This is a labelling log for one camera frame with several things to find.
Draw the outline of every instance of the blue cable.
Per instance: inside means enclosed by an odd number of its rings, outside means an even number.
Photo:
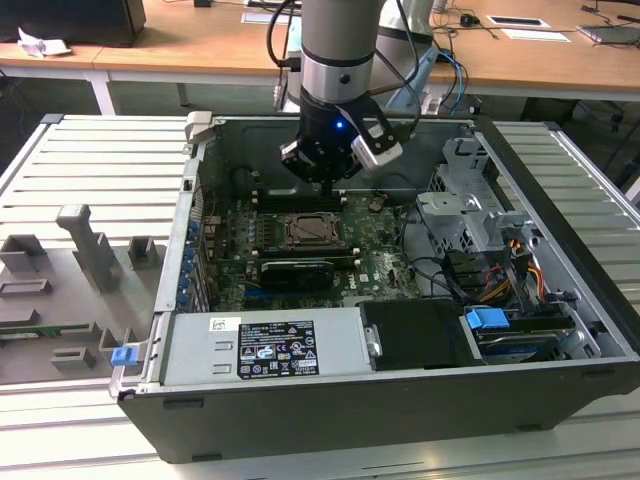
[[[451,58],[446,53],[442,53],[442,51],[440,52],[440,55],[442,55],[444,58],[449,60],[451,65],[455,67],[456,72],[458,73],[458,79],[460,80],[460,86],[458,88],[458,97],[456,98],[456,103],[454,103],[453,107],[451,108],[450,115],[453,115],[456,111],[456,107],[458,106],[458,104],[460,103],[460,100],[462,99],[462,92],[464,91],[464,88],[463,88],[464,77],[462,76],[462,70],[460,69],[460,64],[458,62],[456,62],[453,58]]]

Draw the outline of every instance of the warning label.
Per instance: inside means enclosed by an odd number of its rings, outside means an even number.
[[[320,373],[312,321],[239,327],[238,376],[243,380]]]

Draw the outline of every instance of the floor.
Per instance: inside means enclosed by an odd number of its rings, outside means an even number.
[[[72,80],[22,79],[18,89],[3,90],[0,98],[0,169],[13,159],[26,138],[45,113],[98,114],[98,106],[87,82]],[[217,113],[271,113],[271,87],[222,85],[189,85],[192,105],[178,103],[175,85],[166,83],[114,83],[115,98],[125,115],[182,115],[190,110],[212,110]],[[466,97],[467,105],[481,101],[482,113],[496,120],[519,120],[524,98]],[[638,104],[618,103],[624,119],[618,131],[612,131],[611,116],[618,113],[615,105],[603,102],[580,102],[573,118],[563,124],[565,132],[599,167],[640,118]],[[566,101],[542,100],[536,106],[535,120],[555,120],[567,108]],[[625,162],[640,151],[640,129],[619,151],[607,174],[614,177]]]

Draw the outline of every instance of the motherboard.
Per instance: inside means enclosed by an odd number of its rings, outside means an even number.
[[[204,220],[214,309],[349,307],[420,297],[399,245],[402,207],[370,193],[320,208],[327,211],[296,200],[217,205]]]

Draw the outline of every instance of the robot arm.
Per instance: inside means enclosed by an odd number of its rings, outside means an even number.
[[[300,128],[282,163],[324,192],[363,166],[402,154],[398,134],[368,93],[384,0],[302,2]],[[365,118],[374,118],[373,126]]]

